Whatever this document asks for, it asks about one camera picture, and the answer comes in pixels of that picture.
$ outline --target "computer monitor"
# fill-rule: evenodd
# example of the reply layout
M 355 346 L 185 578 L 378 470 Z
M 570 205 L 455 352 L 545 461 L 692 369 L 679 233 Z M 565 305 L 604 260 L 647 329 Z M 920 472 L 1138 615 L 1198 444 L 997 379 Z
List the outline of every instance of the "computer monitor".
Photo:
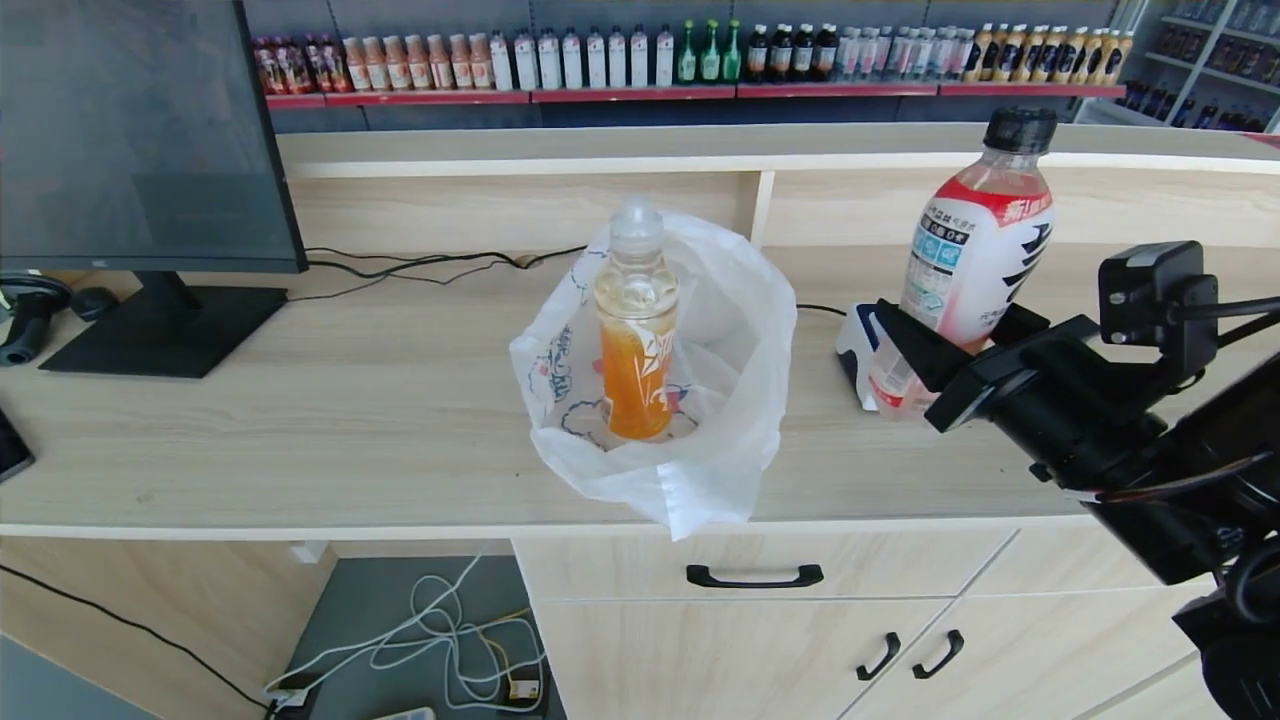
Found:
M 0 269 L 142 288 L 41 368 L 201 378 L 307 261 L 241 0 L 0 0 Z

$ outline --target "black bottle cap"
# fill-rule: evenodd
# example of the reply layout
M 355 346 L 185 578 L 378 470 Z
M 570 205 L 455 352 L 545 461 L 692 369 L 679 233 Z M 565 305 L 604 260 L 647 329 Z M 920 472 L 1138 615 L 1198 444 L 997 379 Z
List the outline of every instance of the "black bottle cap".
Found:
M 997 108 L 982 143 L 992 150 L 1039 155 L 1057 129 L 1057 113 L 1047 108 Z

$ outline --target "plastic bag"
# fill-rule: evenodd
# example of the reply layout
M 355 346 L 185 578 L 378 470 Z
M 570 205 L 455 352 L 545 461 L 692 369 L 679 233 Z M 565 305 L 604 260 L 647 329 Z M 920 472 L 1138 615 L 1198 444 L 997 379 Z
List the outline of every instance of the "plastic bag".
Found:
M 681 539 L 751 516 L 781 439 L 796 306 L 787 279 L 742 236 L 675 213 L 663 223 L 663 254 L 681 283 L 664 442 L 614 439 L 600 413 L 591 281 L 608 256 L 608 227 L 512 341 L 511 361 L 547 466 L 581 495 L 626 502 Z

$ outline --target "computer mouse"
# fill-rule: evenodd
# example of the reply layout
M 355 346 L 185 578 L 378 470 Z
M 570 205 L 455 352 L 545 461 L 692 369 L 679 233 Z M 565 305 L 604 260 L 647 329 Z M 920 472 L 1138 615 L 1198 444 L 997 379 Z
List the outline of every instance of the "computer mouse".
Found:
M 115 297 L 115 293 L 105 287 L 86 287 L 84 290 L 77 290 L 72 295 L 70 307 L 77 318 L 86 323 L 92 323 L 114 310 L 119 304 L 120 301 Z

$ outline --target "bottle cap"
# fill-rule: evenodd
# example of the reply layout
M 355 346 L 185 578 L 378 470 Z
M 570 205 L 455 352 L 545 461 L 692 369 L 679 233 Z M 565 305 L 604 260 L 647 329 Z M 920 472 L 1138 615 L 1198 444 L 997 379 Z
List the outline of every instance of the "bottle cap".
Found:
M 609 249 L 632 255 L 662 250 L 662 215 L 644 197 L 627 197 L 609 218 Z
M 1057 129 L 1057 113 L 1047 108 L 997 108 L 982 143 L 1019 155 L 1043 155 Z

